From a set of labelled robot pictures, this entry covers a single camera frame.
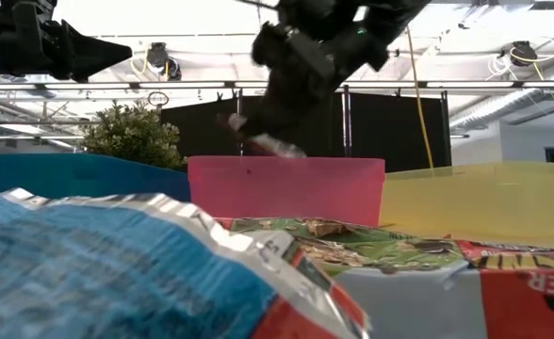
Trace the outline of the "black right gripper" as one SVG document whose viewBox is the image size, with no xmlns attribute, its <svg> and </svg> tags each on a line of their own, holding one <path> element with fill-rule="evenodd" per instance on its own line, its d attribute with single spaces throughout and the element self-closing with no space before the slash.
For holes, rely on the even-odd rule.
<svg viewBox="0 0 554 339">
<path fill-rule="evenodd" d="M 320 24 L 265 22 L 253 41 L 251 57 L 269 69 L 262 99 L 245 116 L 238 135 L 277 137 L 319 111 L 337 88 L 333 31 Z"/>
</svg>

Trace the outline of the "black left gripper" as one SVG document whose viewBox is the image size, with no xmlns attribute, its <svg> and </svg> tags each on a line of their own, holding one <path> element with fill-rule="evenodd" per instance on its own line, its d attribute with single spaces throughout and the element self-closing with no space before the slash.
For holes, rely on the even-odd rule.
<svg viewBox="0 0 554 339">
<path fill-rule="evenodd" d="M 0 74 L 49 74 L 78 83 L 129 59 L 126 45 L 80 34 L 53 20 L 57 0 L 0 0 Z"/>
</svg>

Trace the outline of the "silver blue granola bar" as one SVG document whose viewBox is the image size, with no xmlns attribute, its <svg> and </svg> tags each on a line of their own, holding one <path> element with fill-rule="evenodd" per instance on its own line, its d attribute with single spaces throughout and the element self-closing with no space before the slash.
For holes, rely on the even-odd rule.
<svg viewBox="0 0 554 339">
<path fill-rule="evenodd" d="M 245 137 L 239 132 L 239 128 L 248 119 L 237 113 L 219 114 L 218 124 L 231 132 L 235 138 L 244 145 L 256 149 L 261 154 L 277 156 L 281 158 L 306 158 L 307 154 L 297 145 L 280 140 L 267 133 Z"/>
</svg>

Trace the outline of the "green red granola bar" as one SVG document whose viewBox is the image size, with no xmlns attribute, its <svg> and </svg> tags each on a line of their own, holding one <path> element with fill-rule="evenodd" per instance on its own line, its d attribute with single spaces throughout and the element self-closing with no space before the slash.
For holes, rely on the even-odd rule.
<svg viewBox="0 0 554 339">
<path fill-rule="evenodd" d="M 238 232 L 284 231 L 309 259 L 334 276 L 352 268 L 373 268 L 385 274 L 468 267 L 450 239 L 428 239 L 325 218 L 221 218 Z"/>
</svg>

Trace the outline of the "dark blue granola bar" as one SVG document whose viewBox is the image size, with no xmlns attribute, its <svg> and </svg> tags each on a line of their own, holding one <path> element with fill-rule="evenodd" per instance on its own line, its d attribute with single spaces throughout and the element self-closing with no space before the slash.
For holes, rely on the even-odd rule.
<svg viewBox="0 0 554 339">
<path fill-rule="evenodd" d="M 0 339 L 369 339 L 283 231 L 163 194 L 0 193 Z"/>
</svg>

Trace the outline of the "red plastic sorting bin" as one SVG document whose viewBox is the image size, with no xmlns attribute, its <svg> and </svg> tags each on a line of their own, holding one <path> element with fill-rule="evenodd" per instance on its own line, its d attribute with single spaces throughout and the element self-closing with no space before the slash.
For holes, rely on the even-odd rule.
<svg viewBox="0 0 554 339">
<path fill-rule="evenodd" d="M 375 227 L 385 162 L 377 158 L 193 156 L 191 200 L 215 218 L 326 218 Z"/>
</svg>

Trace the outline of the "black ceiling lamp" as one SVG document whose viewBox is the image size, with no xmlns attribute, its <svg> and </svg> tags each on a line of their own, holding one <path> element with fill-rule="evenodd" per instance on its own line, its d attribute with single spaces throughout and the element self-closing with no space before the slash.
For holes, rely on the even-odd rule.
<svg viewBox="0 0 554 339">
<path fill-rule="evenodd" d="M 517 67 L 528 67 L 537 60 L 535 50 L 527 40 L 517 40 L 510 49 L 510 61 Z"/>
<path fill-rule="evenodd" d="M 180 81 L 182 71 L 178 61 L 169 56 L 165 42 L 152 42 L 147 50 L 146 61 L 149 67 L 167 81 Z"/>
</svg>

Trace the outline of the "potted green plant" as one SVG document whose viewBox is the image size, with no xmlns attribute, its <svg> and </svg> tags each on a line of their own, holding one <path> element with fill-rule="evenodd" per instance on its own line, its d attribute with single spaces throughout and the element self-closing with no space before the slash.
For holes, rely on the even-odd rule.
<svg viewBox="0 0 554 339">
<path fill-rule="evenodd" d="M 112 102 L 96 112 L 96 124 L 82 125 L 80 145 L 88 152 L 169 170 L 179 170 L 187 157 L 178 149 L 176 125 L 142 101 L 131 105 Z"/>
</svg>

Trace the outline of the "black backdrop curtain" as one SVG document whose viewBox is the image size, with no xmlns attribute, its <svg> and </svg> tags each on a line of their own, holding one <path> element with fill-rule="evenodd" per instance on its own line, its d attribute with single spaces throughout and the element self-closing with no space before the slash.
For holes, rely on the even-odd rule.
<svg viewBox="0 0 554 339">
<path fill-rule="evenodd" d="M 220 114 L 240 111 L 248 116 L 260 104 L 259 96 L 223 99 L 196 105 L 167 108 L 161 120 L 180 132 L 177 148 L 183 156 L 254 155 L 249 146 L 240 147 L 235 136 L 219 122 Z M 293 142 L 310 156 L 345 155 L 344 121 L 350 122 L 351 155 L 381 158 L 388 172 L 422 170 L 452 164 L 448 119 L 439 99 L 423 98 L 424 119 L 418 116 L 415 97 L 351 93 L 349 108 L 336 93 L 300 124 L 274 135 Z"/>
</svg>

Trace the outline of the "blue plastic sorting bin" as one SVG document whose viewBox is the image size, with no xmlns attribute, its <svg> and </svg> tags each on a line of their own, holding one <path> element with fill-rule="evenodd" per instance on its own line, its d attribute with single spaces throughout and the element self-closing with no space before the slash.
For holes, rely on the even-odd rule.
<svg viewBox="0 0 554 339">
<path fill-rule="evenodd" d="M 183 172 L 85 153 L 0 154 L 0 192 L 16 187 L 47 198 L 163 193 L 190 200 Z"/>
</svg>

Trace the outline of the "yellow plastic sorting bin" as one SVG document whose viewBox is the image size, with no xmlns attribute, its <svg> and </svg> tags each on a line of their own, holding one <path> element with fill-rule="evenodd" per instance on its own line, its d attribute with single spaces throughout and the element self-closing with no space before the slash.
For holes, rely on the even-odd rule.
<svg viewBox="0 0 554 339">
<path fill-rule="evenodd" d="M 554 163 L 389 173 L 379 224 L 420 237 L 554 248 Z"/>
</svg>

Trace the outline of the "red and grey snack packet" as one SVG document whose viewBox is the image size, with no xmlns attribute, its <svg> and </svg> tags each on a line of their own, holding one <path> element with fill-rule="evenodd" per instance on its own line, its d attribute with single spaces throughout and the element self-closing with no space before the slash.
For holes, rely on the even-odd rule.
<svg viewBox="0 0 554 339">
<path fill-rule="evenodd" d="M 554 339 L 554 249 L 446 239 L 371 245 L 336 274 L 371 339 Z"/>
</svg>

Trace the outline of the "black metal table frame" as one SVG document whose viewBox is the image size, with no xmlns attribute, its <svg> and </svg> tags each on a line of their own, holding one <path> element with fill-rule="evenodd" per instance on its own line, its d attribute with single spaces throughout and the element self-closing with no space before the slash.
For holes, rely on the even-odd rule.
<svg viewBox="0 0 554 339">
<path fill-rule="evenodd" d="M 0 83 L 0 90 L 261 89 L 262 81 Z M 554 81 L 346 81 L 350 89 L 554 89 Z"/>
</svg>

